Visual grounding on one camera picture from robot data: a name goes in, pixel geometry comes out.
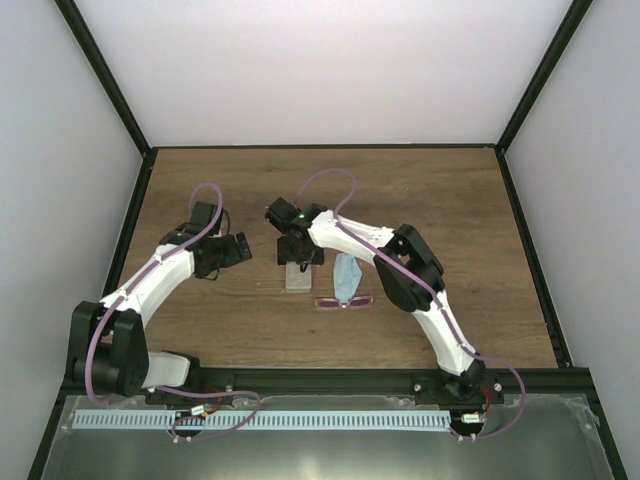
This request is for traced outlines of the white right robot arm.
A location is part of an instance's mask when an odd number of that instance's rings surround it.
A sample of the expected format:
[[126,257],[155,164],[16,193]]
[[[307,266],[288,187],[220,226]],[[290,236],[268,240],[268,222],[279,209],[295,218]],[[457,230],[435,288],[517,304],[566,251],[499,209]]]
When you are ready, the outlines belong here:
[[485,363],[455,319],[442,264],[413,226],[375,227],[290,204],[268,208],[265,219],[287,239],[298,264],[331,249],[374,266],[388,300],[414,317],[431,344],[447,396],[465,403],[479,392]]

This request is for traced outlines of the pink sunglasses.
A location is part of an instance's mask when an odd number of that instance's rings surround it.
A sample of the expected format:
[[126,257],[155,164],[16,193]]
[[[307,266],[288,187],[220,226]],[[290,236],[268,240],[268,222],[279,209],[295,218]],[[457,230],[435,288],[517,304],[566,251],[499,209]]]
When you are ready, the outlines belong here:
[[363,309],[374,303],[372,296],[356,296],[347,301],[337,298],[322,297],[315,299],[315,307],[321,311],[338,311],[343,309]]

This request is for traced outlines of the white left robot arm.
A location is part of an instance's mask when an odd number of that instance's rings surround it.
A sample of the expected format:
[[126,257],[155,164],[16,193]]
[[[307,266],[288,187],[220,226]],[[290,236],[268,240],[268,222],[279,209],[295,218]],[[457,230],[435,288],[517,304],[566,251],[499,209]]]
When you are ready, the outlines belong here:
[[195,243],[188,232],[172,231],[151,258],[120,288],[97,302],[82,301],[73,310],[65,379],[130,397],[142,389],[168,387],[181,403],[196,402],[204,392],[203,377],[192,371],[197,359],[187,354],[151,352],[145,329],[155,312],[184,281],[211,274],[252,258],[246,235],[203,236]]

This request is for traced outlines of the grey sunglasses case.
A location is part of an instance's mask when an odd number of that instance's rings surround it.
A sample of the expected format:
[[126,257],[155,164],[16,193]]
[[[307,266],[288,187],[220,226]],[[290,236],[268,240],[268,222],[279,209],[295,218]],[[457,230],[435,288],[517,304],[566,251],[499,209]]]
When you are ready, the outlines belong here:
[[312,269],[302,270],[302,265],[287,262],[285,265],[285,292],[302,294],[312,290]]

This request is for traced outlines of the light blue cleaning cloth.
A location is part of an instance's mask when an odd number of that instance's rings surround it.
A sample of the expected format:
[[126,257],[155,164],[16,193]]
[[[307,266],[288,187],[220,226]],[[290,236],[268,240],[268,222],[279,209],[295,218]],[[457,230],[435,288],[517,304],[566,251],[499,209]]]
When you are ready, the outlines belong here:
[[355,297],[362,278],[357,259],[346,253],[336,255],[333,268],[334,296],[341,303]]

